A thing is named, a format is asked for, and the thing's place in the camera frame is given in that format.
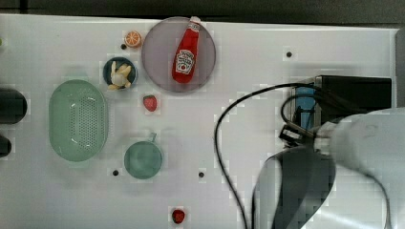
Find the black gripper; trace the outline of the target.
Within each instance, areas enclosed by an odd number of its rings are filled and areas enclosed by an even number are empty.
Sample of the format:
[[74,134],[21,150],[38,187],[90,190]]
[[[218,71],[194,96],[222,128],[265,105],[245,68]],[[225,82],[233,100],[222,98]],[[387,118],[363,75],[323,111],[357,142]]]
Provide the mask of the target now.
[[305,131],[301,127],[294,125],[284,125],[279,138],[285,143],[286,147],[300,146],[305,142]]

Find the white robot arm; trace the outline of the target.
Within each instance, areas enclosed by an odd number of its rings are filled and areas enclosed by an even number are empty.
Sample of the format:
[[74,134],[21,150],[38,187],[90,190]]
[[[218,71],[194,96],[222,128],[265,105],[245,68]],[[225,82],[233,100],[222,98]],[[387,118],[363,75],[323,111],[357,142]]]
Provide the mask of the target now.
[[404,111],[326,123],[266,160],[253,229],[404,229]]

